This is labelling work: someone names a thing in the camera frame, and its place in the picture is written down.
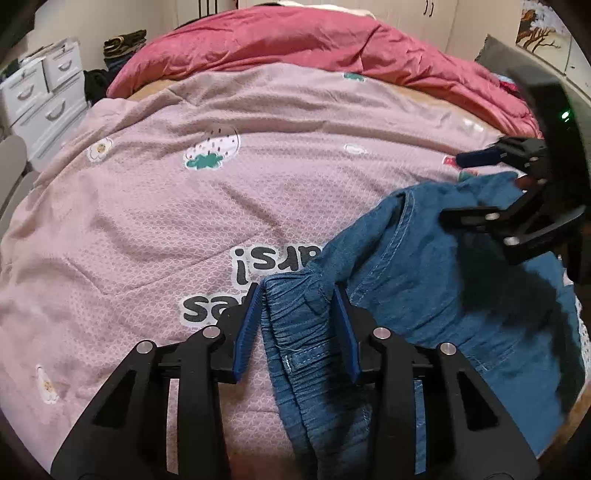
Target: metal screw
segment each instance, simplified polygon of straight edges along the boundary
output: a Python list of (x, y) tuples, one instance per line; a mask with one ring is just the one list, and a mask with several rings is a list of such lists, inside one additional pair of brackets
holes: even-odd
[(455, 353), (457, 352), (456, 346), (453, 343), (449, 342), (442, 343), (439, 349), (444, 355), (455, 355)]
[(214, 325), (210, 325), (209, 327), (205, 327), (203, 329), (203, 336), (205, 338), (215, 338), (219, 336), (220, 333), (222, 333), (222, 331)]
[(374, 337), (379, 338), (380, 340), (386, 340), (390, 338), (392, 332), (384, 327), (374, 328)]
[(516, 236), (508, 236), (503, 239), (503, 243), (508, 247), (519, 245), (519, 239)]
[(154, 348), (152, 342), (144, 340), (143, 342), (138, 343), (138, 346), (135, 347), (135, 350), (138, 353), (150, 353), (152, 351), (152, 348)]

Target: pink blanket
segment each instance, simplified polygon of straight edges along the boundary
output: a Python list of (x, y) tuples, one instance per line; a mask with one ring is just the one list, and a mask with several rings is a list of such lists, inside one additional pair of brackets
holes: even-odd
[(527, 105), (484, 67), (372, 18), (319, 9), (253, 7), (189, 24), (144, 47), (121, 70), (108, 96), (126, 98), (162, 78), (278, 61), (410, 87), (460, 106), (504, 134), (540, 136)]

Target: folded clothes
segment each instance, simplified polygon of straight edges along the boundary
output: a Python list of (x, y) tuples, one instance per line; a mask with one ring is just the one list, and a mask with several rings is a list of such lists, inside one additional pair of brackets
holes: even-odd
[[(281, 418), (310, 478), (363, 478), (373, 389), (345, 372), (329, 319), (335, 282), (378, 325), (411, 343), (457, 345), (539, 454), (584, 383), (572, 285), (547, 253), (510, 266), (484, 234), (446, 232), (446, 207), (519, 198), (515, 175), (399, 190), (331, 240), (299, 272), (264, 280), (262, 334)], [(415, 385), (417, 398), (422, 386)], [(426, 458), (417, 408), (417, 472)]]

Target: denim jeans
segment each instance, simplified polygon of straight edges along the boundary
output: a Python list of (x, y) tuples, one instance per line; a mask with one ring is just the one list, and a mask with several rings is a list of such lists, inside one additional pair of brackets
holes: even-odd
[[(407, 341), (459, 347), (532, 450), (550, 443), (584, 382), (572, 286), (552, 253), (510, 266), (485, 234), (446, 232), (443, 208), (521, 195), (514, 174), (394, 192), (331, 240), (305, 269), (264, 280), (262, 334), (280, 415), (307, 478), (364, 478), (371, 386), (345, 373), (329, 319), (335, 282)], [(415, 384), (416, 397), (421, 386)], [(417, 471), (424, 468), (417, 409)]]

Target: wall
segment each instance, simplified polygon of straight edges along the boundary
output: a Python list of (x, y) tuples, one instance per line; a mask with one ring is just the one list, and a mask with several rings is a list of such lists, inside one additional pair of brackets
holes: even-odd
[(109, 37), (145, 29), (151, 40), (167, 31), (164, 1), (48, 0), (37, 11), (35, 29), (6, 61), (62, 38), (77, 37), (84, 69), (104, 69), (103, 42)]
[(459, 0), (446, 53), (474, 60), (488, 34), (515, 43), (522, 6), (522, 0)]

